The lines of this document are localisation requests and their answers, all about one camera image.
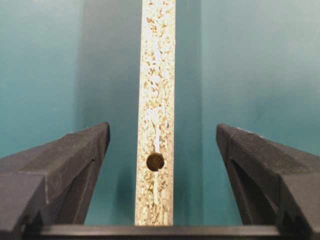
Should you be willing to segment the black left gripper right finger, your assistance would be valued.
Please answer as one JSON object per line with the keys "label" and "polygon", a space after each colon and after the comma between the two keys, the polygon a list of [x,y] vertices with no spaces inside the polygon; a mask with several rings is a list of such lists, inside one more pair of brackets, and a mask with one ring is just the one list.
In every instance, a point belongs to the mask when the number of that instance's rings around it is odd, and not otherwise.
{"label": "black left gripper right finger", "polygon": [[224,123],[216,142],[243,224],[319,239],[319,156]]}

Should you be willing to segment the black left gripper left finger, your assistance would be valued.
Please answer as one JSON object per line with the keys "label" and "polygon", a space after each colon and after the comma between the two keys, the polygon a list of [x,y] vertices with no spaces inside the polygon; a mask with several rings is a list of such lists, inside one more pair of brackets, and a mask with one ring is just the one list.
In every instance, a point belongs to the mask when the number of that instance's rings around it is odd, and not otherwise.
{"label": "black left gripper left finger", "polygon": [[0,237],[24,227],[83,224],[110,142],[107,122],[0,160]]}

